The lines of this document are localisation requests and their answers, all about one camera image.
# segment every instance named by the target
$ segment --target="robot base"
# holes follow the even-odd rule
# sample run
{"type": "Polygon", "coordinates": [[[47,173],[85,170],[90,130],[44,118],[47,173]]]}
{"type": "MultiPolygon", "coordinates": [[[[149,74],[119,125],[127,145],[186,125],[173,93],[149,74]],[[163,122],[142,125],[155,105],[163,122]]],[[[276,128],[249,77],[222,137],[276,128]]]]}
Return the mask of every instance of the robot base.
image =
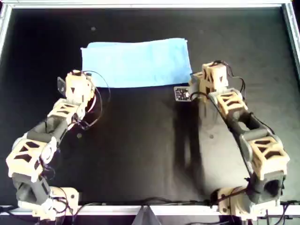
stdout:
{"type": "Polygon", "coordinates": [[[78,210],[79,193],[72,187],[51,187],[50,197],[43,205],[18,202],[19,207],[32,210],[33,217],[54,221],[56,217],[72,216],[78,210]]]}
{"type": "MultiPolygon", "coordinates": [[[[245,187],[222,188],[218,191],[218,199],[241,191],[245,187]]],[[[261,204],[253,204],[248,196],[243,192],[233,197],[220,201],[218,208],[220,213],[224,215],[233,215],[241,217],[242,220],[251,219],[256,221],[257,217],[264,217],[266,209],[271,209],[277,206],[277,201],[270,201],[261,204]]]]}

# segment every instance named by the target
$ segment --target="beige plastic bracket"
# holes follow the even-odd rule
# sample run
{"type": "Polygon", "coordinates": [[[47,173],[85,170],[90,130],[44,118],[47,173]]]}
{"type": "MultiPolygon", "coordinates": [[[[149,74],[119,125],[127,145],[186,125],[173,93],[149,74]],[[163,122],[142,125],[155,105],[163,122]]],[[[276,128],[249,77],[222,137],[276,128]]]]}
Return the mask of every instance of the beige plastic bracket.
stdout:
{"type": "Polygon", "coordinates": [[[226,117],[229,111],[233,109],[244,108],[248,110],[243,99],[234,91],[218,95],[217,101],[223,117],[226,117]]]}
{"type": "Polygon", "coordinates": [[[202,65],[200,91],[206,94],[228,86],[226,66],[223,64],[212,65],[213,62],[202,65]]]}
{"type": "Polygon", "coordinates": [[[260,180],[264,175],[275,171],[287,174],[287,163],[290,157],[284,151],[282,143],[273,137],[263,137],[248,142],[253,150],[252,168],[260,180]]]}
{"type": "Polygon", "coordinates": [[[21,139],[6,158],[8,176],[12,177],[13,173],[19,173],[31,177],[32,182],[37,181],[43,171],[39,157],[46,145],[45,142],[21,139]]]}
{"type": "Polygon", "coordinates": [[[91,76],[80,73],[79,70],[73,70],[73,72],[67,74],[66,97],[68,102],[75,105],[83,104],[86,107],[88,101],[94,97],[94,94],[95,85],[91,76]]]}
{"type": "Polygon", "coordinates": [[[77,116],[82,119],[85,115],[84,105],[75,105],[69,103],[66,99],[59,99],[53,106],[53,109],[49,112],[48,117],[61,116],[66,118],[68,124],[72,123],[72,118],[76,113],[77,116]]]}

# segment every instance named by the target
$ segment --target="cable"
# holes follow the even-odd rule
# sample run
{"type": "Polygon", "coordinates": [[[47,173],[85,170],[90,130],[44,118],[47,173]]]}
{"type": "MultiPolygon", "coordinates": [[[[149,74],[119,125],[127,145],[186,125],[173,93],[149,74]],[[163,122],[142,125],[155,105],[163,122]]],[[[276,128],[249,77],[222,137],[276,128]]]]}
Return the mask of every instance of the cable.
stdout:
{"type": "MultiPolygon", "coordinates": [[[[237,188],[240,188],[240,187],[235,187],[234,189],[232,189],[232,191],[230,192],[229,195],[232,195],[233,192],[234,192],[237,188]]],[[[233,224],[235,224],[235,221],[234,221],[234,218],[233,218],[233,210],[232,210],[232,208],[231,208],[231,197],[232,197],[232,196],[229,197],[230,216],[231,216],[231,219],[232,219],[232,221],[233,221],[233,224]]]]}
{"type": "Polygon", "coordinates": [[[269,219],[268,210],[266,210],[266,218],[267,218],[267,225],[270,225],[270,219],[269,219]]]}
{"type": "Polygon", "coordinates": [[[227,75],[229,77],[231,77],[231,78],[239,78],[242,81],[242,85],[240,87],[240,92],[242,93],[244,91],[244,94],[242,94],[242,95],[243,95],[243,99],[245,100],[246,99],[246,83],[245,83],[244,79],[242,77],[240,77],[240,76],[234,76],[233,75],[233,70],[232,70],[231,66],[227,62],[225,62],[223,60],[215,60],[212,63],[212,66],[216,65],[216,64],[219,64],[219,63],[221,63],[224,66],[226,66],[226,68],[227,68],[227,75]]]}
{"type": "Polygon", "coordinates": [[[222,224],[228,224],[228,223],[229,223],[229,221],[212,222],[212,223],[197,222],[197,223],[189,223],[187,225],[222,225],[222,224]]]}
{"type": "Polygon", "coordinates": [[[15,219],[18,219],[18,220],[21,220],[23,222],[27,222],[27,223],[36,223],[37,222],[36,220],[29,220],[29,219],[21,218],[21,217],[19,217],[19,216],[15,215],[14,213],[11,212],[12,210],[15,210],[17,208],[18,207],[16,207],[16,206],[8,206],[8,207],[0,206],[0,215],[1,215],[1,213],[5,212],[8,215],[10,215],[11,217],[13,217],[15,219]]]}
{"type": "Polygon", "coordinates": [[[194,95],[204,95],[206,98],[208,98],[210,101],[211,101],[211,99],[210,99],[210,97],[208,96],[208,94],[206,94],[206,93],[204,93],[204,92],[202,92],[202,91],[195,91],[195,92],[193,92],[190,96],[189,96],[189,99],[191,100],[191,101],[193,101],[193,96],[194,95]]]}
{"type": "Polygon", "coordinates": [[[91,72],[91,73],[95,73],[95,74],[97,74],[97,75],[99,75],[103,80],[104,80],[104,82],[105,82],[105,84],[106,84],[106,86],[107,86],[107,88],[108,88],[108,92],[109,92],[109,97],[108,97],[108,99],[107,99],[107,104],[111,101],[111,96],[112,96],[112,94],[111,94],[111,89],[110,89],[110,87],[108,86],[108,83],[106,82],[106,80],[104,79],[104,77],[100,74],[100,73],[97,73],[96,71],[93,71],[93,70],[84,70],[84,71],[82,71],[83,73],[86,73],[86,72],[91,72]]]}
{"type": "Polygon", "coordinates": [[[48,133],[48,132],[47,132],[47,118],[48,118],[48,117],[45,118],[45,133],[46,133],[46,134],[48,133]]]}
{"type": "MultiPolygon", "coordinates": [[[[83,122],[83,123],[86,125],[86,127],[81,127],[81,128],[83,128],[83,130],[88,130],[88,129],[90,129],[95,123],[98,122],[98,120],[102,117],[103,112],[104,112],[101,94],[100,94],[99,90],[94,86],[94,84],[93,84],[93,82],[90,80],[90,78],[85,74],[86,72],[93,72],[93,73],[97,73],[97,72],[91,71],[91,70],[85,70],[85,71],[82,71],[82,74],[84,74],[85,77],[90,81],[92,87],[95,89],[95,91],[96,91],[97,94],[99,95],[99,100],[100,100],[100,105],[101,105],[101,111],[100,111],[99,116],[98,116],[93,122],[91,122],[91,123],[88,123],[88,122],[86,122],[86,121],[84,121],[84,120],[78,121],[79,123],[83,122]]],[[[108,100],[107,100],[107,103],[109,103],[110,98],[111,98],[111,91],[110,91],[110,88],[109,88],[108,84],[107,84],[107,87],[108,87],[108,90],[109,90],[109,98],[108,98],[108,100]]]]}
{"type": "Polygon", "coordinates": [[[285,212],[286,212],[287,208],[290,205],[293,205],[293,204],[296,204],[296,203],[299,204],[300,201],[291,200],[291,201],[287,201],[287,202],[281,202],[281,204],[283,204],[283,213],[282,213],[280,219],[274,225],[278,225],[282,221],[282,219],[283,219],[283,224],[282,225],[284,225],[285,224],[285,212]]]}
{"type": "Polygon", "coordinates": [[[260,119],[258,119],[253,112],[250,113],[250,115],[253,115],[255,117],[255,119],[257,119],[258,121],[260,121],[260,123],[262,123],[263,125],[265,125],[267,128],[269,128],[269,130],[272,132],[272,134],[275,135],[275,132],[272,128],[270,128],[267,124],[265,124],[264,122],[262,122],[260,119]]]}
{"type": "Polygon", "coordinates": [[[93,103],[92,103],[92,105],[90,106],[90,108],[89,108],[89,110],[88,110],[88,113],[94,108],[95,103],[96,103],[96,96],[94,96],[93,103]]]}
{"type": "Polygon", "coordinates": [[[242,189],[242,190],[240,190],[240,191],[237,191],[237,192],[231,193],[231,194],[229,194],[229,195],[226,195],[226,196],[224,196],[224,197],[222,197],[222,198],[219,198],[219,199],[217,199],[215,202],[213,202],[213,204],[211,204],[210,206],[218,205],[219,202],[224,201],[224,200],[227,199],[227,198],[229,198],[229,200],[230,200],[231,197],[236,196],[236,195],[239,195],[239,194],[245,192],[246,189],[247,189],[247,188],[244,188],[244,189],[242,189]]]}
{"type": "Polygon", "coordinates": [[[106,205],[209,205],[208,201],[172,201],[160,197],[151,197],[142,200],[133,200],[125,202],[105,202],[106,205]]]}
{"type": "Polygon", "coordinates": [[[55,170],[51,166],[49,166],[48,164],[44,163],[44,161],[43,161],[43,159],[41,157],[39,157],[39,161],[41,163],[43,171],[45,170],[45,171],[52,171],[53,172],[53,175],[50,178],[50,180],[52,180],[55,177],[55,170]]]}
{"type": "Polygon", "coordinates": [[[71,225],[74,225],[74,224],[75,224],[75,220],[76,220],[76,217],[78,216],[78,213],[79,213],[84,207],[89,206],[89,205],[99,205],[99,204],[93,202],[93,203],[88,203],[88,204],[85,204],[85,205],[81,206],[81,207],[78,209],[78,211],[72,216],[72,223],[71,223],[71,225]]]}
{"type": "Polygon", "coordinates": [[[58,187],[60,190],[62,190],[62,192],[65,194],[65,202],[64,201],[62,201],[61,199],[56,199],[56,201],[58,201],[58,202],[60,202],[60,203],[64,203],[65,204],[65,208],[64,208],[64,210],[63,211],[61,211],[61,212],[58,212],[58,211],[56,211],[57,213],[63,213],[63,212],[65,212],[65,215],[64,215],[64,217],[63,217],[63,219],[62,219],[62,222],[60,223],[61,225],[63,225],[63,223],[64,223],[64,221],[65,221],[65,218],[66,218],[66,214],[67,214],[67,209],[69,209],[69,211],[70,211],[70,213],[71,213],[71,215],[73,216],[73,209],[70,207],[70,205],[69,205],[69,202],[68,202],[68,199],[67,199],[67,194],[66,194],[66,192],[64,191],[64,189],[62,189],[61,187],[58,187]]]}

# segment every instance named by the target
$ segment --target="black wire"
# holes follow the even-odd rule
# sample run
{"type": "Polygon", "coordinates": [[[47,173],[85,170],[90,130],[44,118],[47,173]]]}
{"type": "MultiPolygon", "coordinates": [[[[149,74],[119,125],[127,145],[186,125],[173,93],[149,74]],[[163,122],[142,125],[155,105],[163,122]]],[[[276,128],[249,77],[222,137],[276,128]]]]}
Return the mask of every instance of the black wire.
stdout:
{"type": "MultiPolygon", "coordinates": [[[[230,193],[229,195],[232,195],[233,192],[234,192],[237,188],[239,188],[239,187],[235,187],[234,189],[232,189],[232,191],[231,191],[231,193],[230,193]]],[[[232,210],[232,208],[231,208],[231,197],[232,197],[232,196],[229,197],[230,216],[231,216],[231,219],[232,219],[232,221],[233,221],[233,224],[235,224],[235,221],[234,221],[234,218],[233,218],[233,210],[232,210]]]]}
{"type": "Polygon", "coordinates": [[[245,192],[246,191],[246,189],[247,188],[245,188],[245,189],[242,189],[242,190],[240,190],[240,191],[237,191],[237,192],[234,192],[234,193],[231,193],[231,194],[229,194],[229,195],[226,195],[226,196],[224,196],[224,197],[222,197],[222,198],[219,198],[219,199],[217,199],[215,202],[212,202],[211,203],[211,206],[213,206],[213,205],[217,205],[217,204],[219,204],[219,202],[221,202],[221,201],[224,201],[225,199],[227,199],[227,198],[231,198],[231,197],[233,197],[233,196],[236,196],[236,195],[239,195],[239,194],[241,194],[241,193],[243,193],[243,192],[245,192]]]}
{"type": "Polygon", "coordinates": [[[195,92],[193,92],[190,96],[189,96],[189,99],[191,100],[191,101],[193,101],[193,96],[194,95],[204,95],[206,98],[208,98],[210,101],[211,101],[211,99],[210,99],[210,97],[208,96],[208,94],[206,94],[206,93],[204,93],[204,92],[202,92],[202,91],[195,91],[195,92]]]}
{"type": "Polygon", "coordinates": [[[86,73],[86,72],[91,72],[91,73],[95,73],[95,74],[97,74],[97,75],[99,75],[103,80],[104,80],[104,82],[105,82],[105,84],[106,84],[106,86],[107,86],[107,88],[108,88],[108,92],[109,92],[109,97],[108,97],[108,99],[107,99],[107,104],[111,101],[111,96],[112,96],[112,94],[111,94],[111,89],[110,89],[110,87],[108,86],[108,83],[106,82],[106,80],[104,79],[104,77],[100,74],[100,73],[97,73],[96,71],[93,71],[93,70],[84,70],[84,71],[82,71],[83,73],[86,73]]]}
{"type": "Polygon", "coordinates": [[[74,225],[74,224],[75,224],[75,220],[76,220],[76,217],[78,216],[78,213],[79,213],[84,207],[89,206],[89,205],[99,205],[99,203],[93,202],[93,203],[88,203],[88,204],[82,205],[82,206],[78,209],[78,211],[72,216],[72,223],[71,223],[71,225],[74,225]]]}
{"type": "Polygon", "coordinates": [[[8,207],[0,206],[0,215],[1,215],[1,213],[5,212],[8,215],[10,215],[11,217],[13,217],[15,219],[18,219],[20,221],[23,221],[23,222],[27,222],[27,223],[35,223],[36,222],[36,220],[24,219],[24,218],[21,218],[21,217],[19,217],[19,216],[15,215],[14,213],[11,212],[12,210],[15,210],[17,208],[18,207],[16,207],[16,206],[8,206],[8,207]]]}
{"type": "Polygon", "coordinates": [[[270,225],[270,219],[269,219],[268,210],[266,210],[266,218],[267,218],[267,225],[270,225]]]}
{"type": "Polygon", "coordinates": [[[290,205],[293,205],[293,204],[296,204],[296,203],[299,204],[300,201],[296,201],[296,200],[294,201],[294,200],[292,200],[292,201],[281,202],[281,203],[283,204],[283,213],[282,213],[280,219],[274,225],[278,225],[282,221],[282,219],[283,219],[283,224],[282,225],[284,225],[285,224],[285,212],[286,212],[287,208],[290,205]]]}
{"type": "Polygon", "coordinates": [[[263,125],[265,125],[267,128],[269,128],[269,130],[272,132],[272,134],[275,135],[275,132],[272,128],[270,128],[267,124],[265,124],[264,122],[262,122],[260,119],[258,119],[253,112],[250,113],[251,115],[253,115],[258,121],[260,121],[260,123],[262,123],[263,125]]]}
{"type": "Polygon", "coordinates": [[[64,203],[65,204],[65,208],[64,208],[64,210],[62,210],[62,211],[57,211],[56,209],[54,209],[57,213],[63,213],[63,212],[65,212],[65,215],[64,215],[64,217],[63,217],[63,219],[62,219],[62,221],[61,221],[61,225],[63,225],[63,223],[64,223],[64,221],[65,221],[65,218],[66,218],[66,214],[67,214],[67,209],[69,209],[69,211],[70,211],[70,213],[71,213],[71,215],[73,216],[73,209],[70,207],[70,205],[69,205],[69,202],[68,202],[68,199],[67,199],[67,194],[66,194],[66,192],[64,191],[64,189],[62,189],[61,187],[58,187],[60,190],[62,190],[62,192],[65,194],[65,197],[64,197],[64,199],[66,200],[65,202],[64,201],[62,201],[60,198],[54,198],[56,201],[58,201],[58,202],[60,202],[60,203],[64,203]]]}
{"type": "Polygon", "coordinates": [[[42,160],[41,157],[39,157],[39,161],[41,163],[41,166],[43,168],[43,171],[52,171],[53,175],[51,178],[49,178],[49,180],[52,180],[54,177],[55,177],[55,170],[49,166],[48,164],[44,163],[44,161],[42,160]]]}
{"type": "Polygon", "coordinates": [[[239,76],[234,76],[233,75],[233,70],[232,70],[231,66],[227,62],[225,62],[223,60],[215,60],[212,63],[212,65],[216,65],[216,64],[219,64],[219,63],[221,63],[224,66],[226,66],[226,68],[227,68],[227,75],[229,77],[231,77],[231,78],[239,78],[242,81],[242,85],[240,87],[240,92],[242,93],[244,91],[244,94],[242,94],[242,95],[243,95],[243,99],[245,100],[245,98],[246,98],[246,83],[245,83],[244,79],[242,77],[239,77],[239,76]]]}
{"type": "MultiPolygon", "coordinates": [[[[102,75],[100,75],[99,73],[97,73],[96,71],[93,71],[93,70],[84,70],[84,71],[82,71],[83,74],[85,74],[86,72],[96,73],[96,74],[98,74],[100,77],[102,77],[102,79],[104,80],[104,82],[105,82],[106,85],[107,85],[108,92],[109,92],[109,97],[108,97],[108,100],[107,100],[107,103],[106,103],[106,104],[108,104],[108,103],[110,102],[110,100],[111,100],[111,89],[110,89],[110,87],[108,86],[108,84],[107,84],[106,80],[104,79],[104,77],[103,77],[102,75]]],[[[95,88],[95,91],[97,92],[97,94],[98,94],[98,96],[99,96],[100,105],[101,105],[101,112],[100,112],[99,116],[98,116],[93,122],[91,122],[91,123],[88,123],[88,122],[86,122],[86,121],[84,121],[84,120],[78,121],[79,126],[80,126],[83,130],[88,130],[88,129],[90,129],[95,123],[98,122],[98,120],[102,117],[103,112],[104,112],[101,94],[100,94],[98,88],[97,88],[96,86],[94,86],[93,83],[92,83],[92,85],[93,85],[93,87],[95,88]]]]}
{"type": "Polygon", "coordinates": [[[187,201],[187,202],[181,202],[181,201],[174,201],[171,203],[162,203],[162,204],[151,204],[151,205],[201,205],[201,206],[207,206],[207,202],[193,202],[193,201],[187,201]]]}
{"type": "Polygon", "coordinates": [[[161,198],[161,197],[150,197],[150,198],[145,198],[142,200],[137,200],[137,201],[131,201],[129,202],[131,205],[149,205],[153,201],[158,201],[158,202],[163,202],[160,203],[159,205],[183,205],[183,204],[200,204],[200,205],[208,205],[208,202],[205,201],[197,201],[197,200],[190,200],[190,201],[173,201],[170,199],[166,198],[161,198]]]}
{"type": "Polygon", "coordinates": [[[48,118],[48,117],[45,118],[45,133],[46,133],[46,134],[47,134],[47,118],[48,118]]]}
{"type": "Polygon", "coordinates": [[[189,223],[187,225],[222,225],[222,224],[228,224],[229,222],[230,221],[212,222],[212,223],[197,222],[197,223],[189,223]]]}

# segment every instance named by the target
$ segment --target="white frame edge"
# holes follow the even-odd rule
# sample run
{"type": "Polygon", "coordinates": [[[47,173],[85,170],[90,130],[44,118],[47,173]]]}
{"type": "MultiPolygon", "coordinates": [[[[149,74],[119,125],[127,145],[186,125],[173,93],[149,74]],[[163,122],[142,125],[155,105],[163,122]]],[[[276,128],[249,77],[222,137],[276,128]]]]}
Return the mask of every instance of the white frame edge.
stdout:
{"type": "MultiPolygon", "coordinates": [[[[218,212],[218,206],[201,206],[201,205],[151,205],[153,213],[156,216],[221,216],[218,212]]],[[[141,206],[86,206],[78,214],[89,216],[135,216],[140,210],[141,206]]],[[[15,215],[31,216],[32,211],[18,208],[12,210],[15,215]]],[[[268,210],[268,214],[271,216],[281,216],[283,214],[283,206],[268,210]]],[[[300,216],[300,205],[290,205],[285,215],[300,216]]]]}
{"type": "MultiPolygon", "coordinates": [[[[300,34],[293,9],[289,0],[273,0],[269,3],[247,3],[239,4],[238,1],[230,1],[231,4],[83,4],[80,1],[70,4],[70,1],[26,1],[26,0],[7,0],[3,1],[0,13],[0,59],[5,43],[5,37],[8,30],[9,19],[13,8],[264,8],[264,7],[283,7],[285,21],[289,32],[291,46],[295,57],[298,76],[300,74],[300,34]]],[[[79,215],[136,215],[141,206],[86,206],[80,211],[79,215]]],[[[220,216],[218,207],[213,206],[159,206],[152,205],[151,209],[157,216],[162,215],[183,215],[183,216],[220,216]]],[[[31,215],[31,211],[25,209],[16,209],[12,213],[16,215],[31,215]]],[[[269,210],[269,215],[282,215],[283,207],[269,210]]],[[[300,216],[300,205],[291,205],[288,207],[286,215],[300,216]]]]}
{"type": "Polygon", "coordinates": [[[78,5],[231,5],[231,4],[284,4],[290,0],[2,0],[3,3],[15,4],[78,4],[78,5]]]}

